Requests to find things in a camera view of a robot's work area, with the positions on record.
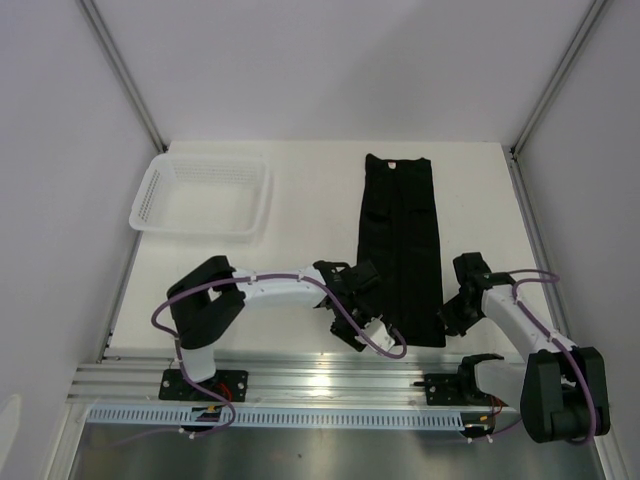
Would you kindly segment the black t-shirt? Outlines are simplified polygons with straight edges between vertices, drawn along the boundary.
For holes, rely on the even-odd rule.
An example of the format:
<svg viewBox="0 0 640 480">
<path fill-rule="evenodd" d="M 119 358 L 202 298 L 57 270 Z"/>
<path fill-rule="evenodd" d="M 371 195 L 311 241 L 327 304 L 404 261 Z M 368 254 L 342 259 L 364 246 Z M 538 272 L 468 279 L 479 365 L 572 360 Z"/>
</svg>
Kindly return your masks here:
<svg viewBox="0 0 640 480">
<path fill-rule="evenodd" d="M 357 260 L 369 261 L 380 286 L 369 302 L 410 346 L 443 348 L 442 265 L 431 161 L 365 157 Z"/>
</svg>

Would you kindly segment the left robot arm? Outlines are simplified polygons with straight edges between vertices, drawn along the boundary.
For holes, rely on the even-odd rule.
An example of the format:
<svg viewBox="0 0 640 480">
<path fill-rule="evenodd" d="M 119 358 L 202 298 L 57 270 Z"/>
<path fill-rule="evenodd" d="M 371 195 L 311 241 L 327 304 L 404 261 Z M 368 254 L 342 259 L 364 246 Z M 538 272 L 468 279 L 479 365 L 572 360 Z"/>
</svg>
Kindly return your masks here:
<svg viewBox="0 0 640 480">
<path fill-rule="evenodd" d="M 357 351 L 375 344 L 390 350 L 394 339 L 383 314 L 366 296 L 380 283 L 371 264 L 350 266 L 319 260 L 289 272 L 236 269 L 214 256 L 167 291 L 185 373 L 182 388 L 197 400 L 217 387 L 214 344 L 244 310 L 277 306 L 325 308 L 334 313 L 331 333 Z"/>
</svg>

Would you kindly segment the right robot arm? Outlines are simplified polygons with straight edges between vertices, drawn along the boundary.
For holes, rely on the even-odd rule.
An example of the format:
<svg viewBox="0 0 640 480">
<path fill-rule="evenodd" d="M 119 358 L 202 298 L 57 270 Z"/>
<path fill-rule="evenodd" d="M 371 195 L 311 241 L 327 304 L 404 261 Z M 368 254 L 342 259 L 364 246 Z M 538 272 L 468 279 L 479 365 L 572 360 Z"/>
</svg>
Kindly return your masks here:
<svg viewBox="0 0 640 480">
<path fill-rule="evenodd" d="M 517 410 L 537 443 L 580 445 L 608 434 L 603 356 L 543 321 L 520 291 L 528 283 L 554 284 L 558 275 L 536 269 L 494 272 L 479 252 L 459 255 L 453 267 L 459 290 L 438 313 L 446 333 L 464 336 L 488 319 L 523 360 L 516 365 L 499 354 L 464 357 L 457 370 L 458 395 L 469 404 L 493 397 Z"/>
</svg>

